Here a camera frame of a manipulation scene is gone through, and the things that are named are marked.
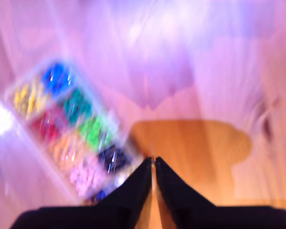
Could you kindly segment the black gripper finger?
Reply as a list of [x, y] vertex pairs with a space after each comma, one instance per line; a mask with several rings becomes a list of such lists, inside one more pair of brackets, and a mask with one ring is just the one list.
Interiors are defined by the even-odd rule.
[[195, 191], [161, 158], [156, 158], [158, 186], [179, 229], [214, 229], [215, 205]]
[[152, 185], [152, 159], [147, 157], [115, 191], [100, 201], [96, 229], [133, 229]]

